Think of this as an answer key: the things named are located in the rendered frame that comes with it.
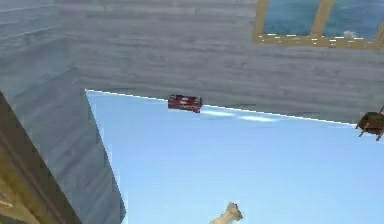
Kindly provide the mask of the dark red box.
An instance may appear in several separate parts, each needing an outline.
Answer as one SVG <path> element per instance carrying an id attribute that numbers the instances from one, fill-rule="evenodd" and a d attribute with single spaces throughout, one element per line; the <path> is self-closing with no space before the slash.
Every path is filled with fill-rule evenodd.
<path id="1" fill-rule="evenodd" d="M 169 109 L 180 109 L 199 113 L 202 106 L 203 100 L 201 97 L 172 94 L 168 98 Z"/>

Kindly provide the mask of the beige lumpy object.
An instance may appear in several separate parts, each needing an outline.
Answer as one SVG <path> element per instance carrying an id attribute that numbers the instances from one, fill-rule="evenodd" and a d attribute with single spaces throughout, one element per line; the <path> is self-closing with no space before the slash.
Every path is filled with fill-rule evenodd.
<path id="1" fill-rule="evenodd" d="M 209 224 L 230 224 L 232 221 L 240 221 L 243 215 L 236 203 L 230 202 L 223 214 L 211 220 Z"/>

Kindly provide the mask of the wooden framed window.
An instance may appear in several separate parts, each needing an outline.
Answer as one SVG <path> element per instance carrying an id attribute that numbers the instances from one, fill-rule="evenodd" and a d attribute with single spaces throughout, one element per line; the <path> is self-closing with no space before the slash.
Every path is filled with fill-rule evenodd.
<path id="1" fill-rule="evenodd" d="M 257 0 L 252 40 L 380 51 L 384 0 Z"/>

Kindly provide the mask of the brown wooden chair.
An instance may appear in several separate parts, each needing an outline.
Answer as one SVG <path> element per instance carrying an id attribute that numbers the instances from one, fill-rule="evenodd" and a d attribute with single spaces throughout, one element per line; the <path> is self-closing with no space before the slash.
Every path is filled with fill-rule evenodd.
<path id="1" fill-rule="evenodd" d="M 361 129 L 359 137 L 370 133 L 379 141 L 384 135 L 384 106 L 379 111 L 366 112 L 357 123 L 356 129 Z"/>

